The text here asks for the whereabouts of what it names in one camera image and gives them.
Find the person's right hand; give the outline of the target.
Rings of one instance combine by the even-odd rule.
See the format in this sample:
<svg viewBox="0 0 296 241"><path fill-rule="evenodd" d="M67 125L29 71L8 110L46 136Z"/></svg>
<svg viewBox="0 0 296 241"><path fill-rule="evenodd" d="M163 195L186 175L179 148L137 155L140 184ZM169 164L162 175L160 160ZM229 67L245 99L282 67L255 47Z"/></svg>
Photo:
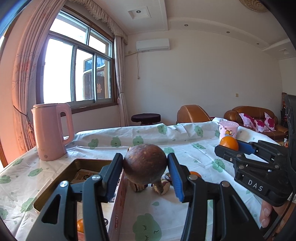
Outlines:
<svg viewBox="0 0 296 241"><path fill-rule="evenodd" d="M262 201L261 204L261 211L260 211L260 216L259 216L259 221L261 223L261 226L263 228L266 228L271 220L271 213L274 210L278 215L283 215L283 213L285 212L287 206L288 206L289 202L286 201L285 204L283 206L280 207L274 207L271 204L269 204L266 201ZM276 233L279 233L283 227L285 226L285 223L288 221L289 217L291 216L293 209L295 207L295 203L291 203L291 206L289 207L287 213L285 214L285 216L283 217L281 223L278 225L277 229L276 229Z"/></svg>

